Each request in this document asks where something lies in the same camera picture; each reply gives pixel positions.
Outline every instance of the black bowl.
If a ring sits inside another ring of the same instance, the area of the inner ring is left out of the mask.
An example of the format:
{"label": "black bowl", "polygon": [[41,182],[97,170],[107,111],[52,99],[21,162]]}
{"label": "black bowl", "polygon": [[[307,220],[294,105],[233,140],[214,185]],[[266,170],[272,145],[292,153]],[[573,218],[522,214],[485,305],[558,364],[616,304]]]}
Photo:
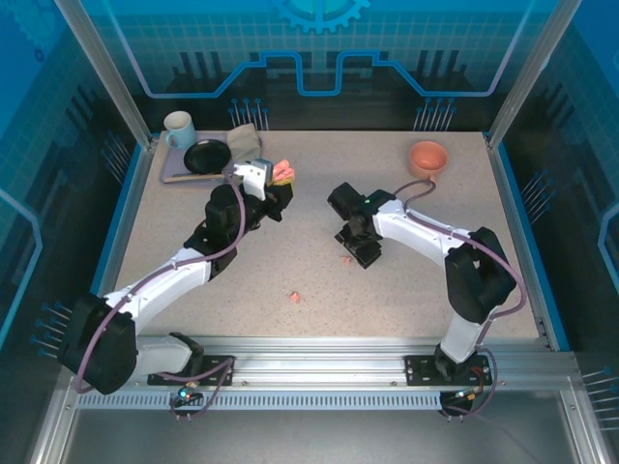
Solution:
{"label": "black bowl", "polygon": [[221,174],[230,162],[228,146],[220,140],[200,140],[185,152],[183,163],[193,174]]}

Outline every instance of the light blue mug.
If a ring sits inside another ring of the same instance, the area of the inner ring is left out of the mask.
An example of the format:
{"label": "light blue mug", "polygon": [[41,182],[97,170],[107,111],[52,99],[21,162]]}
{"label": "light blue mug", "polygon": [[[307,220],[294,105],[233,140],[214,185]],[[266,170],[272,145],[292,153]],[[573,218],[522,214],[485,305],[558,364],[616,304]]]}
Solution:
{"label": "light blue mug", "polygon": [[165,116],[163,125],[167,129],[165,143],[168,147],[187,150],[196,141],[192,116],[187,111],[174,111]]}

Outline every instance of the orange bowl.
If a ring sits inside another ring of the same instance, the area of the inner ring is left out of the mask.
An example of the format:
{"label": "orange bowl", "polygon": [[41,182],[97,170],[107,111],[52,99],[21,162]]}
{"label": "orange bowl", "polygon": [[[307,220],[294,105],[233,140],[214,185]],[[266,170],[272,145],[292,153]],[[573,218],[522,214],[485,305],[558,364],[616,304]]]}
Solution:
{"label": "orange bowl", "polygon": [[445,169],[448,158],[447,150],[442,145],[426,140],[410,149],[409,169],[415,177],[436,181]]}

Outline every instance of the speckled countertop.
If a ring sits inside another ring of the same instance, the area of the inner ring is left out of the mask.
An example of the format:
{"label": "speckled countertop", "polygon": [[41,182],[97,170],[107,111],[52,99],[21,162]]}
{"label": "speckled countertop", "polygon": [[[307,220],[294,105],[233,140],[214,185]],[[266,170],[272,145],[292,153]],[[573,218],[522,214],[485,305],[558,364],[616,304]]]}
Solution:
{"label": "speckled countertop", "polygon": [[[340,259],[345,249],[334,239],[343,222],[327,204],[342,182],[370,194],[411,181],[407,154],[422,139],[443,144],[450,163],[436,191],[415,208],[470,230],[492,229],[510,262],[517,263],[480,133],[266,131],[260,136],[263,158],[286,158],[296,169],[295,197],[283,222],[265,219],[239,244],[224,273],[176,301],[145,334],[442,336],[452,316],[442,269],[392,241],[382,243],[382,257],[368,269],[346,266]],[[119,285],[169,259],[203,219],[208,189],[160,183],[166,152],[160,143]],[[300,304],[290,302],[293,291],[301,295]],[[508,305],[517,298],[515,291]],[[489,336],[537,337],[530,307],[495,323]]]}

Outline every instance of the mounting plate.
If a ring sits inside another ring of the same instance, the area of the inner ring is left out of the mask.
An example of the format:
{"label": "mounting plate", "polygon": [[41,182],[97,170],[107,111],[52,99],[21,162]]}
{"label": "mounting plate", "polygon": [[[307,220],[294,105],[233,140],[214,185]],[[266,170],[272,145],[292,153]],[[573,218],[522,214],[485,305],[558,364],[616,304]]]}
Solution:
{"label": "mounting plate", "polygon": [[479,367],[484,372],[484,385],[492,385],[492,375],[486,356],[472,355],[462,367],[462,373],[453,382],[446,381],[436,369],[434,356],[405,356],[404,372],[408,387],[476,387],[480,379],[471,368]]}
{"label": "mounting plate", "polygon": [[[204,356],[202,358],[202,368],[200,372],[206,372],[207,370],[211,370],[213,367],[224,363],[225,361],[233,358],[232,356]],[[217,383],[220,381],[221,375],[225,369],[222,369],[215,374],[200,380],[200,387],[216,387]],[[223,387],[230,387],[232,385],[232,376],[234,373],[234,361],[232,361],[232,365],[228,368],[228,373],[225,376],[225,380],[223,381]],[[188,372],[179,372],[176,375],[180,377],[188,377],[190,374]],[[170,386],[182,386],[185,385],[185,382],[178,382],[176,380],[165,380],[163,377],[159,375],[151,374],[148,376],[148,380],[146,382],[148,385],[153,387],[170,387]]]}

